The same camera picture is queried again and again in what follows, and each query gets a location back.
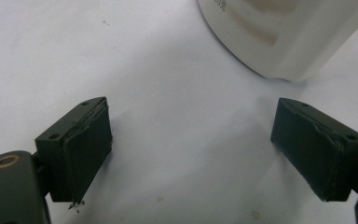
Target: white surface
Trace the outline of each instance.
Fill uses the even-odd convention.
[[[315,76],[358,28],[358,1],[199,0],[214,33],[264,77]]]
[[[114,155],[80,214],[54,224],[354,223],[322,203],[269,141],[279,97],[358,131],[358,31],[300,83],[256,75],[222,46],[196,0],[0,1],[0,154],[105,95]]]

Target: white cylindrical object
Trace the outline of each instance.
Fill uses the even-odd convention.
[[[219,39],[264,77],[311,77],[358,28],[358,0],[199,2]]]

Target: hole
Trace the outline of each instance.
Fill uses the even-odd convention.
[[[58,136],[60,136],[60,135],[57,133],[54,133],[51,136],[49,136],[48,139],[56,139],[56,138],[58,138]]]
[[[352,140],[352,141],[357,140],[357,137],[354,136],[354,135],[347,135],[347,138],[348,138],[349,140]]]
[[[20,156],[18,156],[18,155],[8,155],[5,157],[1,157],[0,158],[0,169],[11,166],[19,160],[20,160]]]

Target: white plastic container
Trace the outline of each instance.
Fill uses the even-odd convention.
[[[264,77],[315,75],[358,28],[358,0],[199,0],[206,21]]]

